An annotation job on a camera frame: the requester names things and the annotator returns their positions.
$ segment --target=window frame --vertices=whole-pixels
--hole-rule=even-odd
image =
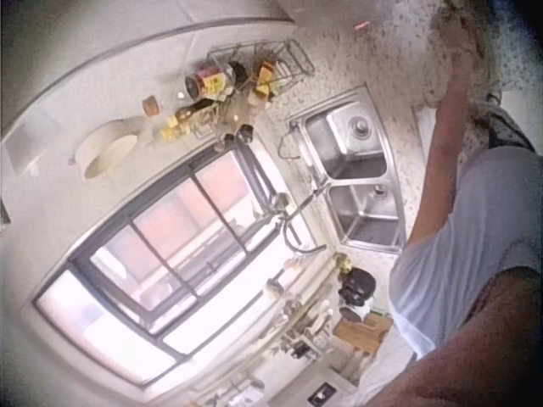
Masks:
[[[213,163],[220,157],[233,153],[239,164],[239,168],[244,174],[245,180],[249,184],[251,192],[255,195],[261,208],[264,210],[264,218],[257,220],[249,229],[243,234],[243,238],[251,238],[262,227],[268,225],[272,221],[272,214],[268,211],[272,196],[276,193],[273,188],[272,182],[267,177],[265,171],[263,171],[260,162],[255,157],[249,146],[242,142],[235,142],[229,148],[226,148],[223,152],[216,152],[213,147],[208,147],[203,151],[196,153],[191,159],[181,163],[173,170],[169,171],[164,176],[160,177],[149,187],[140,192],[134,199],[121,207],[117,212],[111,215],[103,225],[101,225],[94,233],[87,237],[78,248],[68,257],[66,262],[59,271],[48,279],[43,287],[38,291],[37,295],[32,301],[34,308],[38,313],[48,322],[53,329],[61,335],[66,341],[75,346],[80,352],[86,355],[87,358],[102,366],[104,369],[119,377],[120,379],[129,382],[130,384],[144,389],[156,383],[162,377],[176,369],[179,365],[190,360],[196,353],[198,353],[207,344],[212,342],[218,335],[226,330],[235,320],[239,318],[252,304],[254,304],[263,294],[260,291],[254,296],[242,309],[240,309],[228,322],[223,324],[216,332],[203,341],[197,348],[195,348],[189,354],[182,354],[176,351],[171,346],[164,342],[164,338],[177,329],[184,321],[196,314],[202,307],[204,307],[215,295],[220,292],[225,286],[227,286],[234,278],[236,278],[245,268],[252,263],[256,257],[258,257],[276,238],[280,236],[280,227],[275,226],[271,232],[261,241],[258,245],[248,250],[245,247],[245,243],[241,240],[235,231],[228,225],[221,211],[213,203],[213,200],[209,194],[202,188],[201,184],[196,178],[196,173],[202,170],[205,166]],[[181,185],[184,181],[192,179],[195,182],[200,193],[204,196],[206,201],[211,205],[214,212],[218,215],[221,223],[233,234],[234,239],[238,241],[238,244],[242,246],[245,252],[244,259],[236,265],[228,275],[220,280],[215,286],[213,286],[208,292],[200,296],[197,293],[192,293],[197,301],[185,309],[180,315],[174,317],[167,324],[162,326],[156,333],[151,333],[145,327],[139,325],[138,322],[133,320],[121,307],[115,302],[119,301],[123,306],[127,307],[131,312],[135,312],[138,316],[144,315],[146,321],[150,321],[154,315],[157,315],[154,319],[156,321],[162,316],[172,305],[177,304],[184,297],[177,297],[175,294],[180,292],[181,289],[177,289],[175,293],[162,301],[157,307],[149,311],[145,309],[134,299],[125,293],[120,287],[116,286],[91,260],[91,256],[107,243],[113,236],[115,236],[120,230],[126,226],[131,226],[134,231],[137,231],[138,236],[146,246],[151,249],[152,253],[160,260],[160,263],[165,262],[165,267],[172,272],[171,267],[167,264],[167,261],[160,256],[155,248],[148,242],[147,238],[143,236],[141,231],[134,224],[136,219],[141,213],[150,208],[153,204],[163,198],[168,192],[172,191],[177,186]],[[291,229],[294,238],[299,241],[294,228]],[[59,328],[54,321],[47,315],[47,313],[40,307],[39,299],[41,296],[57,281],[57,279],[66,271],[71,272],[74,277],[80,282],[80,284],[103,306],[112,316],[117,318],[121,323],[129,327],[138,336],[142,337],[156,348],[166,352],[169,356],[175,359],[175,363],[158,376],[155,376],[147,381],[135,382],[130,378],[123,376],[115,369],[107,366],[105,363],[98,360],[90,352],[80,347],[75,341],[61,328]],[[283,270],[278,270],[275,278],[278,278],[283,273]]]

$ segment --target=speckled countertop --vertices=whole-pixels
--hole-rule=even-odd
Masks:
[[[407,235],[417,214],[424,177],[423,151],[413,108],[439,101],[450,71],[450,60],[430,28],[440,4],[437,0],[399,1],[387,21],[364,32],[315,32],[300,28],[294,39],[308,53],[316,74],[278,98],[257,123],[258,128],[266,129],[264,134],[260,133],[267,147],[277,149],[279,136],[288,131],[289,116],[366,83],[395,156]],[[533,53],[529,43],[519,46],[512,41],[522,35],[518,22],[507,13],[500,16],[500,21],[493,21],[487,36],[495,62],[476,75],[479,86],[473,88],[473,98],[484,94],[486,87],[480,84],[490,82],[504,90],[520,88],[543,94],[540,56]],[[298,153],[289,138],[285,152]],[[278,165],[296,201],[301,202],[311,192],[311,176],[303,161],[279,161]],[[322,198],[305,214],[318,242],[325,239],[376,277],[376,305],[388,308],[389,272],[396,256],[340,246]]]

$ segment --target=person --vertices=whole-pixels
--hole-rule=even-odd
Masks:
[[[367,405],[541,405],[543,162],[507,113],[468,101],[473,29],[456,16],[447,30],[451,78],[420,208],[389,285],[417,362]],[[457,180],[467,123],[489,142]],[[537,399],[519,403],[533,391]]]

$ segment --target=sink basin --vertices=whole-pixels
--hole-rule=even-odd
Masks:
[[[360,102],[311,116],[305,121],[305,131],[333,180],[374,178],[387,170],[378,132]]]
[[[394,194],[384,184],[330,187],[329,207],[341,243],[401,250],[401,223]]]
[[[341,244],[397,254],[406,240],[394,157],[366,86],[290,120]]]

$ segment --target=dish rack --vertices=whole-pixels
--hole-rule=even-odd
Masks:
[[[315,74],[315,66],[304,49],[295,40],[237,44],[213,48],[208,52],[201,66],[215,65],[221,69],[233,84],[233,92],[247,92],[257,85],[260,64],[263,60],[275,61],[274,75],[272,80],[259,81],[258,85],[273,87],[277,92],[275,98],[289,91],[307,76]],[[247,79],[242,83],[236,83],[230,72],[222,68],[232,61],[240,63],[247,72]],[[224,101],[215,101],[213,103],[210,110],[212,115],[210,122],[202,125],[194,132],[198,139],[208,138],[213,134],[217,137],[221,136],[218,122],[228,109],[232,95],[233,93],[224,95]]]

